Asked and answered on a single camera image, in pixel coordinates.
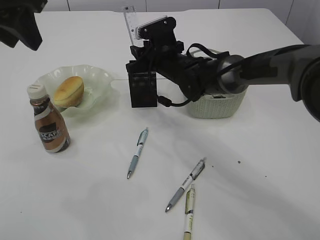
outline robotic arm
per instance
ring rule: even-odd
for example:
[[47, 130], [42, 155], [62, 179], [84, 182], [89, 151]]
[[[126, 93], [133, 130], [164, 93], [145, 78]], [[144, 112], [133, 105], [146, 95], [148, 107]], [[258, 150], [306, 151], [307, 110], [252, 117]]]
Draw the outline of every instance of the robotic arm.
[[20, 40], [36, 51], [42, 43], [34, 13], [41, 13], [47, 0], [0, 0], [0, 42], [14, 48]]
[[[184, 44], [176, 41], [175, 27], [173, 17], [164, 17], [136, 29], [137, 37], [145, 41], [144, 47], [130, 47], [136, 61], [126, 65], [133, 107], [154, 107], [157, 101], [181, 107], [205, 93], [239, 94], [249, 85], [288, 84], [292, 99], [303, 100], [320, 121], [320, 45], [293, 45], [243, 58], [229, 52], [214, 54], [195, 43], [190, 47], [211, 58], [193, 57], [190, 48], [182, 54]], [[187, 101], [172, 103], [157, 96], [155, 72], [177, 84]]]

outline yellow pen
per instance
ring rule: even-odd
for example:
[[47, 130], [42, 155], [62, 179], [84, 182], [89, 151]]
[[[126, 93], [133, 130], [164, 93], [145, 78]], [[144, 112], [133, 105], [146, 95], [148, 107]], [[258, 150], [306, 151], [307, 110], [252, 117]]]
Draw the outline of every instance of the yellow pen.
[[186, 193], [185, 198], [185, 223], [183, 240], [191, 240], [192, 223], [194, 219], [194, 206], [196, 198], [195, 185], [191, 184], [190, 190]]

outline gray pen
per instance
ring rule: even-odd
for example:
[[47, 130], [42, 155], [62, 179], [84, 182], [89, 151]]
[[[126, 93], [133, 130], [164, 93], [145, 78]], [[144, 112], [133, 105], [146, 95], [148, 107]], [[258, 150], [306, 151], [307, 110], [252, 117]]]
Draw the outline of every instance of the gray pen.
[[136, 153], [134, 154], [130, 166], [129, 166], [129, 170], [128, 170], [128, 175], [127, 175], [127, 179], [129, 179], [131, 177], [131, 175], [134, 173], [142, 148], [144, 147], [144, 144], [146, 142], [147, 136], [148, 136], [148, 128], [146, 127], [145, 130], [143, 130], [140, 134], [139, 140], [137, 142], [137, 149], [136, 149]]
[[186, 189], [190, 186], [190, 184], [196, 180], [196, 178], [199, 176], [199, 174], [202, 172], [202, 170], [205, 168], [205, 161], [206, 158], [204, 157], [201, 159], [198, 164], [195, 166], [195, 168], [192, 170], [192, 172], [189, 174], [189, 176], [184, 180], [181, 187], [176, 191], [174, 196], [169, 201], [168, 206], [165, 208], [165, 212], [168, 212], [176, 203], [178, 200], [182, 197], [182, 195], [185, 193]]

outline pen tip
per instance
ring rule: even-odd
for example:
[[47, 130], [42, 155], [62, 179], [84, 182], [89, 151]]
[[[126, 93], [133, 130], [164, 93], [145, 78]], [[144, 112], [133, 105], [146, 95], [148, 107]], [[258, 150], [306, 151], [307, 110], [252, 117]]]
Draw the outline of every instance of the pen tip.
[[165, 208], [165, 212], [167, 213], [170, 209], [171, 209], [172, 205], [169, 204], [166, 208]]

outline bread bun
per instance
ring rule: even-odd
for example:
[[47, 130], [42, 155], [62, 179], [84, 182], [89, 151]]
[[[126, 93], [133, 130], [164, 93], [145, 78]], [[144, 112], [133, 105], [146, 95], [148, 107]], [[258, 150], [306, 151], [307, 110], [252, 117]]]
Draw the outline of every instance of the bread bun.
[[81, 77], [69, 77], [55, 91], [53, 103], [61, 108], [76, 107], [81, 103], [84, 91], [85, 85]]

